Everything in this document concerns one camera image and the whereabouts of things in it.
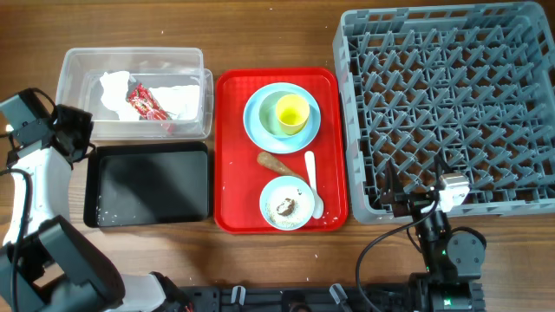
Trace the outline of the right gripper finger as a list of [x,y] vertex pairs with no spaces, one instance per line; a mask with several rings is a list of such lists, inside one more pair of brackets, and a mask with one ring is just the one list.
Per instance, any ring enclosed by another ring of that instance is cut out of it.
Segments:
[[380,200],[382,204],[403,204],[407,201],[406,193],[391,159],[385,167],[385,186],[382,188]]
[[435,190],[443,190],[444,186],[441,182],[441,176],[444,173],[453,173],[454,170],[447,164],[447,162],[437,153],[434,156],[434,170],[435,170]]

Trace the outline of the white tissue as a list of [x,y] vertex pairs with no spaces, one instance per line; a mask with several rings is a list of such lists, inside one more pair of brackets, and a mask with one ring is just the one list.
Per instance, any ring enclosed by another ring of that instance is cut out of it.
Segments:
[[160,107],[172,120],[194,120],[199,115],[199,85],[150,88]]
[[140,114],[127,102],[130,73],[128,71],[105,72],[100,78],[103,87],[101,102],[105,108],[115,112],[119,120],[138,121]]

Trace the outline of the red strawberry cake wrapper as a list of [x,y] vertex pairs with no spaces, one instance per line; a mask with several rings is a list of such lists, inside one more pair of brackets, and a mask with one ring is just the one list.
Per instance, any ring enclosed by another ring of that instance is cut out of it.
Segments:
[[161,126],[169,133],[173,131],[171,117],[142,83],[138,82],[130,86],[126,100],[143,120],[162,120]]

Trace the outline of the small light blue bowl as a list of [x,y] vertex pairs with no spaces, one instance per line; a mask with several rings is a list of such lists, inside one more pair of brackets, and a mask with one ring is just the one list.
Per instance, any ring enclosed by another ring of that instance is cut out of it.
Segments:
[[305,226],[315,209],[311,188],[301,179],[281,176],[270,181],[259,198],[264,220],[280,231],[294,231]]

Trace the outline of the rice and food leftovers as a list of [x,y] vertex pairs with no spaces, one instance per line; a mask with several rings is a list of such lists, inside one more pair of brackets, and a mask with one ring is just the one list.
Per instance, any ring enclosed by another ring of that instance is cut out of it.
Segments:
[[274,225],[292,229],[302,226],[311,217],[312,200],[298,187],[279,186],[271,192],[266,210]]

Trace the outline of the brown carrot-shaped food scrap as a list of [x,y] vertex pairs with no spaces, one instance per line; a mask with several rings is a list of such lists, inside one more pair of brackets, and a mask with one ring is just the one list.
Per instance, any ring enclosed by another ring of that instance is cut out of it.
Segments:
[[257,162],[262,167],[267,168],[280,176],[291,176],[305,181],[301,175],[291,170],[283,162],[268,152],[260,152],[257,156]]

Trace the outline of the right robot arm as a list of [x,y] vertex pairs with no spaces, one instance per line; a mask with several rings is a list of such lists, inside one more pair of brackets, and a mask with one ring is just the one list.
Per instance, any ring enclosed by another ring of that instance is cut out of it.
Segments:
[[434,157],[435,186],[406,192],[391,161],[385,169],[381,202],[396,218],[410,216],[427,271],[413,273],[402,291],[406,311],[484,311],[481,266],[486,239],[469,227],[452,227],[447,213],[470,191],[466,175]]

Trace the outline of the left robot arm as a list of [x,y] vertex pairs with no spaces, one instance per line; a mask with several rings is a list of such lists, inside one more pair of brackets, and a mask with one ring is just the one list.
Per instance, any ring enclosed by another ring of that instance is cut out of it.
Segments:
[[69,222],[73,164],[88,157],[92,115],[26,88],[1,103],[11,125],[2,175],[14,179],[1,247],[1,297],[14,311],[192,311],[193,300],[159,272],[121,275]]

